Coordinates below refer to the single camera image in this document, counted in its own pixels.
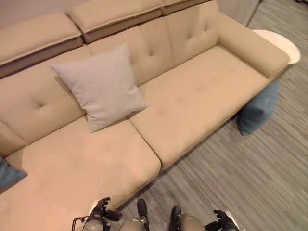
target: sofa cushion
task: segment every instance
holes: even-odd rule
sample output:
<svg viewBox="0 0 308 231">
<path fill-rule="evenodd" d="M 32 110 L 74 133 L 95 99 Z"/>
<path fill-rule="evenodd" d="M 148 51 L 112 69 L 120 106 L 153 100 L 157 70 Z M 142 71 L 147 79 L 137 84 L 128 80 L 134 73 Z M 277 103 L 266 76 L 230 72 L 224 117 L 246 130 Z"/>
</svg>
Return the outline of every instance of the sofa cushion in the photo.
<svg viewBox="0 0 308 231">
<path fill-rule="evenodd" d="M 161 16 L 160 0 L 88 0 L 67 11 L 86 42 Z"/>
<path fill-rule="evenodd" d="M 130 121 L 166 169 L 257 95 L 268 79 L 219 46 L 140 86 Z"/>
<path fill-rule="evenodd" d="M 80 35 L 64 13 L 38 16 L 0 28 L 0 78 L 80 47 Z"/>
<path fill-rule="evenodd" d="M 2 156 L 14 153 L 85 114 L 50 65 L 88 56 L 91 56 L 89 50 L 81 47 L 0 80 Z"/>
<path fill-rule="evenodd" d="M 126 44 L 52 69 L 87 111 L 90 132 L 146 108 L 128 60 Z"/>
<path fill-rule="evenodd" d="M 216 1 L 209 1 L 165 17 L 170 31 L 173 66 L 216 45 L 217 15 Z"/>
<path fill-rule="evenodd" d="M 127 119 L 90 134 L 82 117 L 6 160 L 28 176 L 0 196 L 2 231 L 71 230 L 94 200 L 110 196 L 116 208 L 160 169 Z"/>
<path fill-rule="evenodd" d="M 162 7 L 163 13 L 164 15 L 167 15 L 211 0 L 161 0 L 161 1 L 164 4 L 164 6 Z"/>
<path fill-rule="evenodd" d="M 126 43 L 130 63 L 139 86 L 171 68 L 168 30 L 163 18 L 125 30 L 91 43 L 92 54 L 110 51 Z"/>
</svg>

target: throw pillow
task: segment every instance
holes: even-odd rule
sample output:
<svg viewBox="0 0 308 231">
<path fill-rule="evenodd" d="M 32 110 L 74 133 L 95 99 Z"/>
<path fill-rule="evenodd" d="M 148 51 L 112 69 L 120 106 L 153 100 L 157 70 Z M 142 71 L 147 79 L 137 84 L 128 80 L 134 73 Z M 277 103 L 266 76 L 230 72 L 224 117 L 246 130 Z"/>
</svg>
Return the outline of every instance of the throw pillow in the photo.
<svg viewBox="0 0 308 231">
<path fill-rule="evenodd" d="M 273 114 L 277 107 L 279 80 L 270 83 L 240 112 L 237 126 L 242 136 L 254 133 Z"/>
<path fill-rule="evenodd" d="M 25 178 L 27 174 L 13 168 L 0 156 L 0 191 Z"/>
<path fill-rule="evenodd" d="M 51 66 L 87 111 L 90 132 L 146 108 L 126 44 L 81 61 Z"/>
</svg>

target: gray pillow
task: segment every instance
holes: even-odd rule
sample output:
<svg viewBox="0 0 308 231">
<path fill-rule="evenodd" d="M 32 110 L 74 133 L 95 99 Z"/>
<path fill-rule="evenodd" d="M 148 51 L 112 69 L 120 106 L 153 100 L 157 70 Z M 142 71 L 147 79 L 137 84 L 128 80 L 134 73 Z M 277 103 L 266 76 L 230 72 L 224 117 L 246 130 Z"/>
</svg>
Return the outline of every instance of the gray pillow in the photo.
<svg viewBox="0 0 308 231">
<path fill-rule="evenodd" d="M 13 168 L 0 156 L 0 190 L 16 184 L 26 176 L 25 172 Z"/>
<path fill-rule="evenodd" d="M 90 132 L 147 106 L 135 85 L 125 44 L 109 52 L 51 68 L 87 111 Z"/>
</svg>

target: sofa seam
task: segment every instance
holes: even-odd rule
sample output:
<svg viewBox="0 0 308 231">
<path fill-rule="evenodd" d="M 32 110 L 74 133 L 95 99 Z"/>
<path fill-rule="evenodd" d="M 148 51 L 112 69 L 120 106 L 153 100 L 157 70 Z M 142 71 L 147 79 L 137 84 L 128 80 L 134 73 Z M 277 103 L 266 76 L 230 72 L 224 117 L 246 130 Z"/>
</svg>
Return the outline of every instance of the sofa seam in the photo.
<svg viewBox="0 0 308 231">
<path fill-rule="evenodd" d="M 139 130 L 136 128 L 136 126 L 131 122 L 130 118 L 128 116 L 126 116 L 126 118 L 128 119 L 128 121 L 130 122 L 130 124 L 135 128 L 135 130 L 138 132 L 138 134 L 142 137 L 142 139 L 146 142 L 146 144 L 152 149 L 152 151 L 154 152 L 154 154 L 156 155 L 156 157 L 159 159 L 160 161 L 160 169 L 163 168 L 163 161 L 162 159 L 158 156 L 157 151 L 155 150 L 154 147 L 152 147 L 152 145 L 144 138 L 144 136 L 139 132 Z"/>
<path fill-rule="evenodd" d="M 166 18 L 164 18 L 166 27 L 167 27 L 167 34 L 168 34 L 168 42 L 169 42 L 169 49 L 170 49 L 170 61 L 171 61 L 171 67 L 170 69 L 172 69 L 174 67 L 174 48 L 173 48 L 173 42 L 171 39 L 171 30 L 168 24 L 168 20 Z"/>
</svg>

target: white round table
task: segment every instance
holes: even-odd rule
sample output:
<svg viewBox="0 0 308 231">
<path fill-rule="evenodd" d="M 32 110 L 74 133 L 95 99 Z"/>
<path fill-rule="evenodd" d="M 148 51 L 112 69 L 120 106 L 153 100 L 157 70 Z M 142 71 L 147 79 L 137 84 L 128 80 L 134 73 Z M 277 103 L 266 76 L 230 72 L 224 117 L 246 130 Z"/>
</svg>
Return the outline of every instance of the white round table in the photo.
<svg viewBox="0 0 308 231">
<path fill-rule="evenodd" d="M 289 64 L 296 64 L 300 60 L 301 52 L 299 48 L 284 36 L 268 30 L 253 31 L 287 53 L 290 56 Z"/>
</svg>

